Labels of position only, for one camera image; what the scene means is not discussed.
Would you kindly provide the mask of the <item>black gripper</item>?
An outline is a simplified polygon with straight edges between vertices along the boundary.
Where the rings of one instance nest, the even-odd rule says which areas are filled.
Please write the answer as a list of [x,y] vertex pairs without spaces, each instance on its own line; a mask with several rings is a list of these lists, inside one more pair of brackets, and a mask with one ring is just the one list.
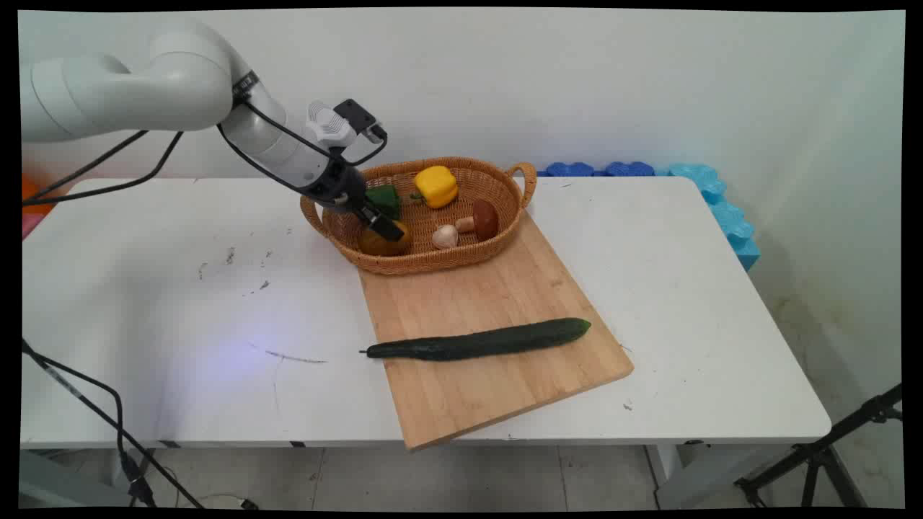
[[320,176],[310,184],[310,200],[325,209],[352,211],[367,228],[389,242],[399,242],[405,231],[366,199],[365,177],[344,161],[329,160]]

